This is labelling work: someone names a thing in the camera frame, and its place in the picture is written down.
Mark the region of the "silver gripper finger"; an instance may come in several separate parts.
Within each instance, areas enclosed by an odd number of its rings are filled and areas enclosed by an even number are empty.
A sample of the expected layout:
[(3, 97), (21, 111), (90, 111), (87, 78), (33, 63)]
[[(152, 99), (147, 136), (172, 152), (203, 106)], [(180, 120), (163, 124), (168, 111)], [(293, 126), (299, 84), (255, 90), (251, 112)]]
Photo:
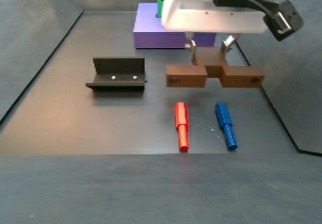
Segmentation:
[(194, 33), (192, 32), (186, 32), (184, 33), (184, 37), (186, 37), (186, 44), (184, 44), (184, 48), (191, 50), (196, 47), (196, 43), (194, 41)]
[(233, 49), (233, 44), (235, 43), (238, 37), (235, 35), (229, 35), (222, 43), (222, 50), (229, 52)]

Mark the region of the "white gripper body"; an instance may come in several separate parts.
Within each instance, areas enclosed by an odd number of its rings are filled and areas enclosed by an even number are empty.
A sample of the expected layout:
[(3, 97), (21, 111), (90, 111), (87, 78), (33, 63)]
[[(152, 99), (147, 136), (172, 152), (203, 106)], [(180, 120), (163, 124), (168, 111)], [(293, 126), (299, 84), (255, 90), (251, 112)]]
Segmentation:
[(265, 13), (243, 7), (217, 7), (212, 0), (162, 0), (160, 23), (182, 32), (263, 33)]

